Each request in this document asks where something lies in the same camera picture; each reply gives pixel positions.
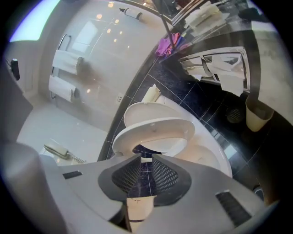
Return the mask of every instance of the white toilet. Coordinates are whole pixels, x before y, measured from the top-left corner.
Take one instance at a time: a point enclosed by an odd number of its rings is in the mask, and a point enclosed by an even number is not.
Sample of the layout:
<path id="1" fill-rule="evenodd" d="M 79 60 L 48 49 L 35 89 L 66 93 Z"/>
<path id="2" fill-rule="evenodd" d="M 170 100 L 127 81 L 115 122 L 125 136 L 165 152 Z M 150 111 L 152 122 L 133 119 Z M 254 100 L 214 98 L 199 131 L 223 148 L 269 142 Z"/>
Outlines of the white toilet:
<path id="1" fill-rule="evenodd" d="M 117 155 L 133 155 L 139 144 L 194 163 L 216 168 L 232 177 L 230 163 L 201 122 L 177 103 L 160 95 L 155 102 L 138 102 L 124 115 L 126 128 L 113 142 Z"/>

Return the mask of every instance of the black tile floor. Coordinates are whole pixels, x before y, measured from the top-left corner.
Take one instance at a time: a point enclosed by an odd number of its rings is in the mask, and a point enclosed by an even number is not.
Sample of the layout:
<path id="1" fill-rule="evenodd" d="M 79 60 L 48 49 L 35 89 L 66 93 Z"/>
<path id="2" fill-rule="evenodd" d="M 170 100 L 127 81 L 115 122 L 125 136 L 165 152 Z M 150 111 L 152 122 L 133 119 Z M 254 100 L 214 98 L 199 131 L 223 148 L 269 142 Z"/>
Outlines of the black tile floor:
<path id="1" fill-rule="evenodd" d="M 132 98 L 128 97 L 131 98 L 130 105 L 141 101 L 148 88 L 156 84 L 162 95 L 194 114 L 219 142 L 231 164 L 235 180 L 251 190 L 260 184 L 269 202 L 280 198 L 281 193 L 276 192 L 276 189 L 279 189 L 276 183 L 281 176 L 277 173 L 278 168 L 269 155 L 275 142 L 282 144 L 293 133 L 293 127 L 283 117 L 275 113 L 271 121 L 259 132 L 254 133 L 247 128 L 245 123 L 247 95 L 242 94 L 241 97 L 237 97 L 222 91 L 221 87 L 217 85 L 185 81 L 165 69 L 158 60 L 144 80 L 139 82 L 140 85 L 133 82 L 138 89 Z M 235 108 L 243 116 L 239 123 L 231 123 L 227 119 L 228 113 Z M 122 118 L 113 139 L 124 128 Z M 278 154 L 280 151 L 285 153 L 284 144 L 282 144 L 282 150 L 278 149 L 274 153 Z M 141 145 L 137 146 L 134 152 L 140 153 L 142 157 L 146 158 L 150 158 L 152 153 L 156 153 Z M 107 159 L 112 156 L 111 143 Z M 152 163 L 142 163 L 141 176 L 133 190 L 130 191 L 130 197 L 146 197 L 156 194 L 151 171 Z"/>

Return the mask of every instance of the wastebasket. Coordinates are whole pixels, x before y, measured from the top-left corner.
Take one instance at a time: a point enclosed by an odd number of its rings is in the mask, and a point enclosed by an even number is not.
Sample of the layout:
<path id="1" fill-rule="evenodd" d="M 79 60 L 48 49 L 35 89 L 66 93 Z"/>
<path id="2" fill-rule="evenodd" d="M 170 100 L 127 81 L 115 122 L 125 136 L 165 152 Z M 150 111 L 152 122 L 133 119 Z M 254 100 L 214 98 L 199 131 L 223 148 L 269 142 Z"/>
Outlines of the wastebasket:
<path id="1" fill-rule="evenodd" d="M 248 96 L 245 104 L 246 125 L 253 132 L 259 131 L 274 114 L 273 109 L 252 96 Z"/>

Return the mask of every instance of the towel rack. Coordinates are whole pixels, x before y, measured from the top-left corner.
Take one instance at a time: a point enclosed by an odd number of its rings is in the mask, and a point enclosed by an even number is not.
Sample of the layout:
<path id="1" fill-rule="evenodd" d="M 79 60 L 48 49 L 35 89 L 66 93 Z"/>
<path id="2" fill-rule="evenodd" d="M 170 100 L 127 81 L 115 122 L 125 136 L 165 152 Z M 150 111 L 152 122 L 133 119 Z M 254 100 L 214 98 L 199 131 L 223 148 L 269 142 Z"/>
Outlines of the towel rack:
<path id="1" fill-rule="evenodd" d="M 61 38 L 61 41 L 59 42 L 59 45 L 58 45 L 57 49 L 60 49 L 61 44 L 62 44 L 62 42 L 63 42 L 63 40 L 64 40 L 65 37 L 69 37 L 69 39 L 70 39 L 71 38 L 71 35 L 64 34 L 63 37 Z M 52 96 L 52 92 L 50 91 L 50 97 L 51 97 L 51 99 L 54 99 L 56 97 L 56 95 L 55 96 Z"/>

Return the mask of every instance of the toilet lid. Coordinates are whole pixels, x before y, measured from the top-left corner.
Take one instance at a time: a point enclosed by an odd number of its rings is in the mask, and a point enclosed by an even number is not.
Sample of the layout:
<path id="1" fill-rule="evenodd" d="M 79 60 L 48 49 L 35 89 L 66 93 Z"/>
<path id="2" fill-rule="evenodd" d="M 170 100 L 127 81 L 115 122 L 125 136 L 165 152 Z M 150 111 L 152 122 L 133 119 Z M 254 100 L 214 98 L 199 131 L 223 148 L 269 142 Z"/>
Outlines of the toilet lid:
<path id="1" fill-rule="evenodd" d="M 146 120 L 166 117 L 179 117 L 182 115 L 176 110 L 156 102 L 138 102 L 129 106 L 124 114 L 124 123 L 126 127 L 129 127 L 135 123 L 139 123 Z M 169 149 L 180 143 L 180 138 L 168 138 L 156 141 L 143 143 L 142 146 L 157 151 L 157 152 L 168 152 Z"/>

